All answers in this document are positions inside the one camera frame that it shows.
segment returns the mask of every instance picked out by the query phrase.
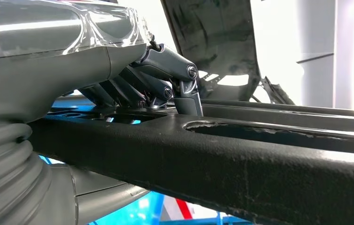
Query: black painted metal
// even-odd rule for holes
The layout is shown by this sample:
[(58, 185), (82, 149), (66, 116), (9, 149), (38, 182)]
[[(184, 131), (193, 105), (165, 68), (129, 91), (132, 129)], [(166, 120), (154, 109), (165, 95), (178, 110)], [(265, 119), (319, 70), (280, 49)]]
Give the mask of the black painted metal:
[[(354, 117), (225, 104), (204, 112), (242, 119), (86, 106), (68, 111), (85, 120), (31, 123), (30, 140), (71, 165), (260, 224), (354, 224)], [(155, 116), (139, 125), (88, 120), (115, 114)]]
[(217, 79), (249, 75), (248, 84), (238, 87), (198, 78), (201, 99), (249, 101), (261, 79), (250, 0), (162, 0), (162, 5), (179, 54)]
[(332, 109), (332, 108), (318, 108), (318, 107), (307, 107), (298, 105), (280, 105), (280, 104), (268, 104), (268, 103), (254, 103), (254, 102), (240, 102), (240, 101), (224, 101), (215, 99), (201, 99), (204, 105), (225, 105), (225, 106), (239, 106), (246, 107), (249, 109), (270, 109), (275, 111), (288, 111), (297, 113), (319, 113), (328, 115), (338, 115), (338, 116), (353, 116), (353, 110), (346, 109)]

